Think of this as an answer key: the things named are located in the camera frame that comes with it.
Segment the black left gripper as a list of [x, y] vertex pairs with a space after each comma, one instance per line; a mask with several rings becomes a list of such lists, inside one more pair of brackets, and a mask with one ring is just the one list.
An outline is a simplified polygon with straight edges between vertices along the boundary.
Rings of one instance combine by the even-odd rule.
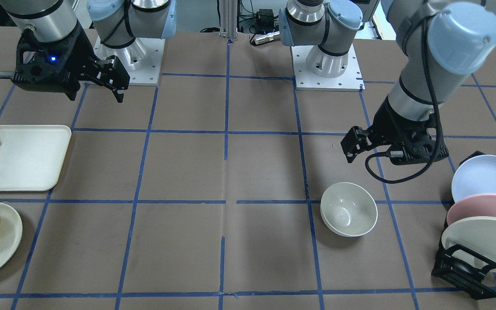
[[368, 151], [370, 146], [388, 146], [389, 151], [402, 151], [401, 157], [391, 160], [394, 165], [425, 164], [433, 155], [436, 143], [429, 129], [440, 127], [435, 113], [426, 121], [412, 121], [394, 111], [386, 98], [374, 116], [371, 130], [360, 126], [351, 127], [346, 139], [341, 141], [341, 147], [350, 164], [358, 154]]

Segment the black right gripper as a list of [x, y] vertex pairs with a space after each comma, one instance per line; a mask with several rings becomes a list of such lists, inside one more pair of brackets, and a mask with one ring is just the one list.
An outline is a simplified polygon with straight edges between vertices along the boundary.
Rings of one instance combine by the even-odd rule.
[[63, 93], [76, 98], [80, 81], [110, 90], [118, 103], [129, 88], [130, 75], [116, 55], [96, 57], [93, 46], [79, 22], [67, 36], [55, 42], [41, 42], [25, 29], [16, 47], [16, 69], [11, 81], [22, 90]]

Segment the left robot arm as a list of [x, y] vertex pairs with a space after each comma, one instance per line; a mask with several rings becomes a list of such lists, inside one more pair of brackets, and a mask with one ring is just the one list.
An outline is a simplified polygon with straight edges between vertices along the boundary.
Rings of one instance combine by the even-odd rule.
[[441, 107], [496, 46], [496, 0], [289, 0], [278, 13], [287, 47], [311, 46], [313, 73], [340, 76], [356, 32], [380, 5], [408, 57], [373, 124], [352, 127], [341, 141], [348, 162], [388, 146], [395, 165], [427, 163], [448, 156], [443, 139], [428, 129]]

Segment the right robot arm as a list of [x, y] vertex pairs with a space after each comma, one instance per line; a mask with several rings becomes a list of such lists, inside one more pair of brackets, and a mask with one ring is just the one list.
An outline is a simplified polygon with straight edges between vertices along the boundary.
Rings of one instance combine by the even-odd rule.
[[22, 90], [63, 93], [75, 100], [80, 83], [112, 91], [123, 102], [131, 77], [146, 57], [142, 39], [170, 39], [177, 30], [175, 0], [89, 0], [89, 18], [105, 55], [96, 55], [66, 0], [2, 0], [21, 30], [13, 72], [0, 72]]

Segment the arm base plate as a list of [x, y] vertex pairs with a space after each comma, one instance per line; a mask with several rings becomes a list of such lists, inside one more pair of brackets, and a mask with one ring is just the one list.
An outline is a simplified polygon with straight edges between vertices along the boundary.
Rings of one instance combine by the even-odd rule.
[[130, 76], [131, 86], [157, 86], [166, 41], [113, 35], [105, 44], [97, 37], [94, 53], [99, 59], [117, 56]]
[[363, 77], [353, 45], [347, 54], [331, 56], [318, 46], [293, 46], [292, 64], [297, 90], [363, 91]]

